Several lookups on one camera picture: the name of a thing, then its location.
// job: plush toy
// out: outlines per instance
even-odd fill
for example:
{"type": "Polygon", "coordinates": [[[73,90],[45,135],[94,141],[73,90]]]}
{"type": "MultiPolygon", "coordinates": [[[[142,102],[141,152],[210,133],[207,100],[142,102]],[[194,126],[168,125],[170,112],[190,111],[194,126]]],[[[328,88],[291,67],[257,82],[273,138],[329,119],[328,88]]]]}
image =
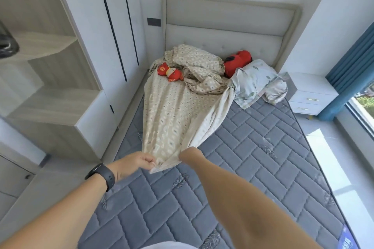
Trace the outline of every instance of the plush toy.
{"type": "Polygon", "coordinates": [[[176,80],[184,80],[182,72],[177,68],[170,68],[166,62],[162,63],[162,65],[157,69],[157,74],[161,76],[167,76],[169,82],[173,82],[176,80]]]}
{"type": "Polygon", "coordinates": [[[252,61],[252,56],[249,51],[242,50],[226,58],[223,65],[225,65],[225,76],[231,78],[235,74],[236,68],[243,68],[252,61]]]}

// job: hand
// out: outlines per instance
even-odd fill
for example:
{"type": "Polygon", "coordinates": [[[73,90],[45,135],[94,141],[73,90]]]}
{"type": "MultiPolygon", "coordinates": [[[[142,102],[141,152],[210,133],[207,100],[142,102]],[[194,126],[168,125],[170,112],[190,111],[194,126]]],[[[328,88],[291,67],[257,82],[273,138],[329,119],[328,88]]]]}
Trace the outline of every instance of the hand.
{"type": "Polygon", "coordinates": [[[151,170],[156,165],[156,158],[148,153],[135,152],[110,163],[107,167],[116,177],[116,182],[133,174],[138,168],[151,170]]]}
{"type": "Polygon", "coordinates": [[[179,154],[179,159],[181,162],[184,162],[191,166],[192,163],[205,159],[203,153],[195,147],[189,147],[179,154]]]}

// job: upholstered headboard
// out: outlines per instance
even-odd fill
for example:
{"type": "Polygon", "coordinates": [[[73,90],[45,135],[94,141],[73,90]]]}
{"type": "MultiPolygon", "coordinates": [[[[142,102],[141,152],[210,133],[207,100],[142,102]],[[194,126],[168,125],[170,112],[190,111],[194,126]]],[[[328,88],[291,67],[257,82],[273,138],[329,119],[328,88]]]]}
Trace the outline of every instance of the upholstered headboard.
{"type": "Polygon", "coordinates": [[[275,66],[299,19],[292,4],[241,0],[162,0],[165,50],[193,45],[225,59],[248,50],[275,66]]]}

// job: wooden shelf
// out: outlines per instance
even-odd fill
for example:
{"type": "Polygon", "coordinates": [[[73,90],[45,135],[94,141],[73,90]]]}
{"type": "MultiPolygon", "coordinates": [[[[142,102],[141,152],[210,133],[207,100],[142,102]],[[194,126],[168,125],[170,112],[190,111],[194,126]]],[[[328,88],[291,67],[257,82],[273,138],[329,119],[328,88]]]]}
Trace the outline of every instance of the wooden shelf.
{"type": "Polygon", "coordinates": [[[16,32],[13,37],[19,44],[19,52],[11,57],[0,59],[0,64],[28,61],[59,53],[77,40],[75,36],[59,36],[37,32],[16,32]]]}
{"type": "Polygon", "coordinates": [[[7,118],[75,126],[99,93],[86,89],[41,87],[7,118]]]}

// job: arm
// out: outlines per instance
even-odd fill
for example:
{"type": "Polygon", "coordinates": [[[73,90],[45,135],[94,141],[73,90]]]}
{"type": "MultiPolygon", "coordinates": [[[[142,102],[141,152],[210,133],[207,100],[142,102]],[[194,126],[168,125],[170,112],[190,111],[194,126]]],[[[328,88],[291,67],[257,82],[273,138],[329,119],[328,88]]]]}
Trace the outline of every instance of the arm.
{"type": "MultiPolygon", "coordinates": [[[[153,156],[136,152],[117,160],[107,167],[116,181],[135,172],[139,167],[154,167],[153,156]]],[[[63,200],[27,224],[0,245],[0,249],[74,249],[107,190],[105,179],[94,174],[63,200]]]]}
{"type": "Polygon", "coordinates": [[[200,150],[188,148],[179,158],[199,176],[214,215],[236,249],[320,248],[260,190],[208,161],[200,150]]]}

